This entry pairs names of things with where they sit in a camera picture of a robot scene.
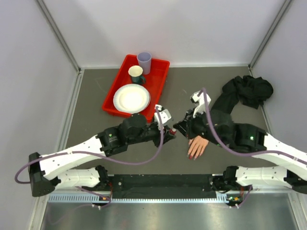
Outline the red nail polish bottle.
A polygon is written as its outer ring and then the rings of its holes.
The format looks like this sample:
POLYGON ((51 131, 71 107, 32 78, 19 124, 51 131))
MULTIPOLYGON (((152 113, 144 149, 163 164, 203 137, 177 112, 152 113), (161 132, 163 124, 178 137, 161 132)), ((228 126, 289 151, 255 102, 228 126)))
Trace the red nail polish bottle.
POLYGON ((174 134, 176 133, 176 131, 177 131, 177 130, 174 129, 174 128, 172 128, 172 129, 169 130, 169 132, 170 132, 172 135, 174 135, 174 134))

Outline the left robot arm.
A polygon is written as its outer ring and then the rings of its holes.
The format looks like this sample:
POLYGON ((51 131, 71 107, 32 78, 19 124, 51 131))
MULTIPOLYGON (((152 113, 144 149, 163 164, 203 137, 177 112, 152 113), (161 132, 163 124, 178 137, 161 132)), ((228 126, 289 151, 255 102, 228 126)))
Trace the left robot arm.
POLYGON ((151 141, 160 150, 175 138, 176 131, 167 125, 170 121, 171 115, 166 110, 156 112, 150 124, 143 115, 133 114, 118 126, 107 128, 81 144, 48 155, 30 154, 28 172, 32 196, 77 186, 106 189, 109 179, 104 167, 87 170, 76 167, 99 158, 108 159, 133 144, 151 141))

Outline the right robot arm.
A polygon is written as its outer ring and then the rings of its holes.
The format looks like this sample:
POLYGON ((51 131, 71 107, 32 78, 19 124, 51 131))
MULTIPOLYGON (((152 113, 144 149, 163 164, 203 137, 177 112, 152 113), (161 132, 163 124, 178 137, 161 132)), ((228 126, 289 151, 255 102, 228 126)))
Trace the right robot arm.
POLYGON ((216 191, 228 192, 240 186, 283 186, 296 192, 307 192, 307 154, 275 139, 265 130, 233 122, 231 115, 211 110, 210 119, 205 113, 189 110, 184 119, 173 126, 184 137, 200 136, 222 148, 229 148, 243 157, 254 157, 274 163, 272 167, 249 168, 228 166, 221 176, 211 179, 216 191))

